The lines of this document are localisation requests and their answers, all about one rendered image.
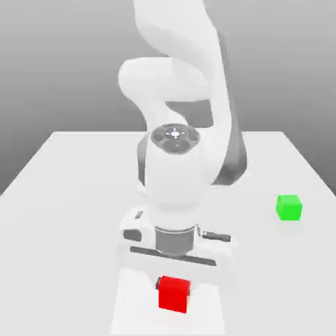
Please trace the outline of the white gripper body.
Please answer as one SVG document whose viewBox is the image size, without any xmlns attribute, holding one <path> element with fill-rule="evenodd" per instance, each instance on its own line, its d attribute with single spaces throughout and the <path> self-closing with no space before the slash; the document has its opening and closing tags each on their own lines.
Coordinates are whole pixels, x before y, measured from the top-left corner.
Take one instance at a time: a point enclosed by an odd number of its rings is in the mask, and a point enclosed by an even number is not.
<svg viewBox="0 0 336 336">
<path fill-rule="evenodd" d="M 229 242 L 207 240 L 181 256 L 165 255 L 136 243 L 119 244 L 119 265 L 144 272 L 151 280 L 162 276 L 185 280 L 216 280 L 231 275 L 234 248 Z"/>
</svg>

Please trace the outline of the small red cube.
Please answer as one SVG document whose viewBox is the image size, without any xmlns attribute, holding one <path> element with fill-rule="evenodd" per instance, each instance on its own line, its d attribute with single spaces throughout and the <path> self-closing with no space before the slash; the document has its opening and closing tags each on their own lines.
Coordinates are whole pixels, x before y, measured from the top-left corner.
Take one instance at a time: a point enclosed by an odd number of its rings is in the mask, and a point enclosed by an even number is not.
<svg viewBox="0 0 336 336">
<path fill-rule="evenodd" d="M 158 306 L 165 310 L 187 313 L 188 284 L 191 282 L 168 276 L 160 277 L 158 289 Z"/>
</svg>

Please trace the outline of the small green cube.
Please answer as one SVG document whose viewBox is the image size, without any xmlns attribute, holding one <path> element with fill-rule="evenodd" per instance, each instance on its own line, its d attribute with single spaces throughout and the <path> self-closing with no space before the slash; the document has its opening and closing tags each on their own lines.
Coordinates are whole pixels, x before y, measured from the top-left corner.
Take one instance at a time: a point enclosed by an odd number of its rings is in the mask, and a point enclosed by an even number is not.
<svg viewBox="0 0 336 336">
<path fill-rule="evenodd" d="M 299 221 L 303 204 L 298 195 L 279 195 L 276 212 L 281 221 Z"/>
</svg>

